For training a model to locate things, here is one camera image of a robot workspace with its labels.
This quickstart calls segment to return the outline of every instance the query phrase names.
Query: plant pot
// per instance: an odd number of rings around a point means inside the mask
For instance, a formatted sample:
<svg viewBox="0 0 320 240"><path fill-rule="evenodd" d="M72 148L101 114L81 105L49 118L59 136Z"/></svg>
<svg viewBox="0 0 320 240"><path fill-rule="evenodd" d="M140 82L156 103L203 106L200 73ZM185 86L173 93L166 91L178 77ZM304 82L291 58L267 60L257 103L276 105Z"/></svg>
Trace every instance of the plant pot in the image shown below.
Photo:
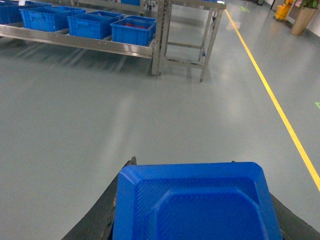
<svg viewBox="0 0 320 240"><path fill-rule="evenodd" d="M291 34L300 36L308 26L311 19L314 17L318 9L303 7L299 11L299 15L296 18L292 28Z"/></svg>

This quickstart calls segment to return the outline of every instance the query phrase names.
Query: green plant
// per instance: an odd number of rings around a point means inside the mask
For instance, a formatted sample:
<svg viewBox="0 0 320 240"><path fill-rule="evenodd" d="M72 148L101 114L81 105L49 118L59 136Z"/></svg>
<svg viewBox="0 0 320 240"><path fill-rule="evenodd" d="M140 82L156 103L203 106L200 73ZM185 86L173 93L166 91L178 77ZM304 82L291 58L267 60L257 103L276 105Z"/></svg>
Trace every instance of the green plant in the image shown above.
<svg viewBox="0 0 320 240"><path fill-rule="evenodd" d="M302 0L300 8L318 9L320 0Z"/></svg>

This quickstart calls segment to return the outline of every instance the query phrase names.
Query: plastic storage bin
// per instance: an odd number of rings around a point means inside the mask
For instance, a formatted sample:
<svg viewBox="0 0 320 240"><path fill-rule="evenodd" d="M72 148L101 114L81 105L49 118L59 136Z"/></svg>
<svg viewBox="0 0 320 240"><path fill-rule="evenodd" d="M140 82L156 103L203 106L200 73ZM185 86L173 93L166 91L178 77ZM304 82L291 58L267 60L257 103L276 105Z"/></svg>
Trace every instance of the plastic storage bin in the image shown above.
<svg viewBox="0 0 320 240"><path fill-rule="evenodd" d="M111 35L110 24L123 19L124 16L124 14L109 11L69 16L69 34L84 38L104 39Z"/></svg>
<svg viewBox="0 0 320 240"><path fill-rule="evenodd" d="M93 11L89 12L90 15L97 15L100 17L111 17L115 19L114 22L119 21L125 17L123 13L111 12L111 11Z"/></svg>
<svg viewBox="0 0 320 240"><path fill-rule="evenodd" d="M24 6L19 6L18 1L0 1L0 24L13 24L22 22L19 9L49 7L50 3L26 1Z"/></svg>
<svg viewBox="0 0 320 240"><path fill-rule="evenodd" d="M150 23L154 23L157 26L157 19L152 18L152 17L145 17L145 16L128 16L126 17L127 19L136 19L136 20L141 20L141 21L145 21L145 22L150 22ZM152 30L152 35L154 36L156 34L156 27L153 28Z"/></svg>
<svg viewBox="0 0 320 240"><path fill-rule="evenodd" d="M113 240L282 240L254 162L136 165L118 175Z"/></svg>
<svg viewBox="0 0 320 240"><path fill-rule="evenodd" d="M68 16L81 15L86 10L75 7L55 6L20 9L20 12L26 29L55 32L68 28Z"/></svg>
<svg viewBox="0 0 320 240"><path fill-rule="evenodd" d="M152 22L125 18L111 24L112 41L125 44L148 46L153 39L153 29L156 28Z"/></svg>
<svg viewBox="0 0 320 240"><path fill-rule="evenodd" d="M0 1L0 24L18 23L21 19L19 9L13 3Z"/></svg>
<svg viewBox="0 0 320 240"><path fill-rule="evenodd" d="M121 0L121 3L140 6L140 0Z"/></svg>

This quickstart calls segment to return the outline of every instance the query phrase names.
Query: green floor marking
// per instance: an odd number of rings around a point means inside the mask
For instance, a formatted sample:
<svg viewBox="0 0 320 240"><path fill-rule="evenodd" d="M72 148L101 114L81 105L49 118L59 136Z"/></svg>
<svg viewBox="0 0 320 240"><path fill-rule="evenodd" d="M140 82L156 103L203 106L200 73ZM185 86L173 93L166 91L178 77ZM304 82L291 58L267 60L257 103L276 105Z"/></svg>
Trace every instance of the green floor marking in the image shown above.
<svg viewBox="0 0 320 240"><path fill-rule="evenodd" d="M244 7L244 6L239 6L240 10L243 11L243 12L247 12L247 13L250 13L249 9Z"/></svg>

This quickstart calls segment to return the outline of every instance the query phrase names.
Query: red item in bin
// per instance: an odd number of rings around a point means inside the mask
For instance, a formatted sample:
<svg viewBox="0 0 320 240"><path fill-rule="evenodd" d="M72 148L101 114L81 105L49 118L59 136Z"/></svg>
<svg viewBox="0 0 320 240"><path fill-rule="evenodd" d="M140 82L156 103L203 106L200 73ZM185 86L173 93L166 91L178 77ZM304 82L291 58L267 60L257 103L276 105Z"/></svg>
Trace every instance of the red item in bin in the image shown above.
<svg viewBox="0 0 320 240"><path fill-rule="evenodd" d="M144 26L136 26L136 25L133 25L133 24L131 24L131 23L129 23L129 22L126 22L126 23L125 23L125 26L127 26L127 27L133 27L133 28L139 28L139 29L147 29L147 27L144 27Z"/></svg>

